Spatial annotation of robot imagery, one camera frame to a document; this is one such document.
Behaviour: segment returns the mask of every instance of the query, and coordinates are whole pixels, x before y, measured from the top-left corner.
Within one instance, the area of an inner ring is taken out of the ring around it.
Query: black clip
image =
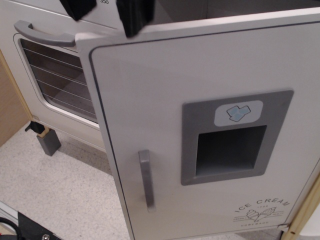
[[[28,131],[29,129],[31,129],[32,131],[34,131],[37,134],[42,134],[43,131],[45,130],[45,127],[40,123],[37,123],[35,121],[31,121],[29,126],[27,126],[24,131]]]

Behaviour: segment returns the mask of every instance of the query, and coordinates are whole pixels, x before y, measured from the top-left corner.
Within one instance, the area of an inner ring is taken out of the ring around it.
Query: black cable
[[[12,222],[6,218],[0,217],[0,223],[4,223],[4,224],[7,224],[10,227],[12,227],[16,232],[16,239],[23,240],[21,231],[20,231],[19,227],[14,222]]]

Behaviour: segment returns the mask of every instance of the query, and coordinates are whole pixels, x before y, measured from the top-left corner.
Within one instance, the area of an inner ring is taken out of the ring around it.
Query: speckled floor
[[[24,128],[0,147],[0,201],[64,240],[129,240],[106,154],[57,134],[62,147],[52,157]],[[196,240],[277,240],[279,233],[269,229]]]

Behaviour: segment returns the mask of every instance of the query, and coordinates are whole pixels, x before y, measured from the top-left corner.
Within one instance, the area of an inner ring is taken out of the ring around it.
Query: dispenser opening
[[[266,129],[263,125],[199,134],[195,175],[254,169]]]

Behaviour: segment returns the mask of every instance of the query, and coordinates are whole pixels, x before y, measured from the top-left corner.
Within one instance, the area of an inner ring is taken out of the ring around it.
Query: toy refrigerator door
[[[319,13],[76,36],[132,239],[292,221],[319,173]]]

